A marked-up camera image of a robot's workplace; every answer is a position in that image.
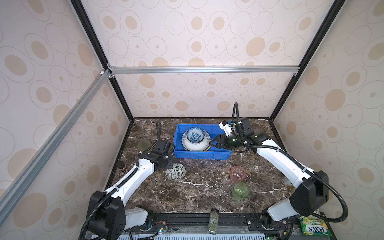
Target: cable tie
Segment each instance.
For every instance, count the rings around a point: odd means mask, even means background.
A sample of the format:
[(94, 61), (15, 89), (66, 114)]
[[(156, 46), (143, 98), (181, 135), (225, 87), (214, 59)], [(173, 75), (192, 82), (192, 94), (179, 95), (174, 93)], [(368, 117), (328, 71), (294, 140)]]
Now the cable tie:
[(308, 169), (308, 167), (303, 168), (301, 171), (302, 171), (302, 172), (305, 172), (305, 170), (310, 171), (310, 170)]

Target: blue tray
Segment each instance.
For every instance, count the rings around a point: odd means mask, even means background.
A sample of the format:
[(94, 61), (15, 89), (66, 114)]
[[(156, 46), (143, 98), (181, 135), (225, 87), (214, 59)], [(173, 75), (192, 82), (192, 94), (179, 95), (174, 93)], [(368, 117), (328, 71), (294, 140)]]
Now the blue tray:
[(191, 158), (191, 159), (228, 159), (231, 155), (231, 150), (219, 149), (216, 147), (210, 147), (205, 152), (187, 151), (184, 149), (181, 143), (181, 137), (191, 127), (200, 127), (209, 133), (209, 136), (213, 139), (219, 134), (225, 134), (218, 124), (186, 124), (179, 123), (176, 127), (173, 143), (175, 144), (175, 156), (177, 158)]

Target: brown marble surface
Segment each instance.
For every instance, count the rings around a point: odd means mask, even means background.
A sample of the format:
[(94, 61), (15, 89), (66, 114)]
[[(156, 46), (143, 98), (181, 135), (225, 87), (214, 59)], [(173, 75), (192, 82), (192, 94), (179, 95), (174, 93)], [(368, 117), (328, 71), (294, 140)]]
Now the brown marble surface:
[[(158, 119), (136, 119), (121, 160), (126, 169), (117, 169), (114, 183), (134, 165), (134, 156), (138, 153), (137, 143), (142, 139), (154, 142), (155, 123)], [(173, 141), (178, 123), (218, 124), (223, 119), (160, 119), (162, 122), (161, 139)], [(268, 121), (250, 119), (255, 132), (267, 133), (275, 142), (275, 136)], [(126, 209), (143, 206), (157, 213), (165, 212), (210, 212), (217, 208), (220, 212), (251, 212), (249, 204), (260, 212), (272, 203), (289, 197), (293, 189), (286, 189), (282, 184), (283, 174), (271, 163), (253, 152), (232, 152), (227, 160), (178, 159), (185, 166), (185, 179), (171, 182), (166, 178), (165, 170), (149, 176), (129, 199)], [(234, 184), (230, 181), (233, 166), (242, 166), (247, 171), (244, 182), (250, 186), (250, 195), (243, 201), (232, 197)]]

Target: small bottle with black cap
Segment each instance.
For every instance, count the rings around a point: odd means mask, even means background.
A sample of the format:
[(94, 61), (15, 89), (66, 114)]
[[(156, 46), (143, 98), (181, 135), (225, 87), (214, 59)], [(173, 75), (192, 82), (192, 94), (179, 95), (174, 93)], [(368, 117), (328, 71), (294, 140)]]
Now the small bottle with black cap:
[(208, 232), (210, 234), (216, 235), (217, 225), (218, 225), (218, 210), (211, 209), (211, 213), (209, 215), (209, 222), (208, 222)]

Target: green glass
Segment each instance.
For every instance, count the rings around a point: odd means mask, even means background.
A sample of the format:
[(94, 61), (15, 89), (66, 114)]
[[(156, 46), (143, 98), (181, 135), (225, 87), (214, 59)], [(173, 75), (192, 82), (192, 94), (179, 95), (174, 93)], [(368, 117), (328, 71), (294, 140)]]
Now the green glass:
[(149, 148), (150, 146), (152, 146), (151, 142), (148, 139), (143, 139), (140, 140), (140, 142), (137, 144), (137, 149), (139, 151), (144, 151), (147, 150), (147, 148)]
[(234, 199), (242, 201), (249, 196), (249, 186), (243, 182), (236, 183), (233, 187), (232, 196)]

